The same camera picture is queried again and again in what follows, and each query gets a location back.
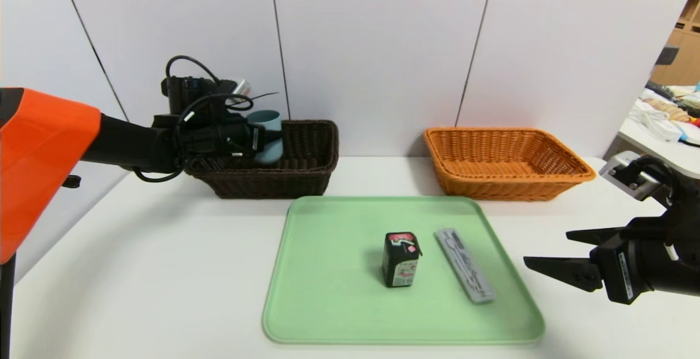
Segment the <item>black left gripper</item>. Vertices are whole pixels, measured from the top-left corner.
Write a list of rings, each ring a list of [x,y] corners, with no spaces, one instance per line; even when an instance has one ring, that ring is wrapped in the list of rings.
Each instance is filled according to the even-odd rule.
[[[283,130],[265,129],[250,123],[220,125],[218,134],[223,149],[230,154],[257,154],[265,144],[283,138]]]

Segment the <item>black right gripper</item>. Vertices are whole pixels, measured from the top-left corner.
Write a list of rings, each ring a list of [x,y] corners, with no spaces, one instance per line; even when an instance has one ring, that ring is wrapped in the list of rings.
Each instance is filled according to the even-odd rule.
[[[595,245],[588,258],[523,257],[537,273],[586,292],[632,304],[651,291],[698,296],[698,219],[637,217],[624,227],[568,231],[568,240]]]

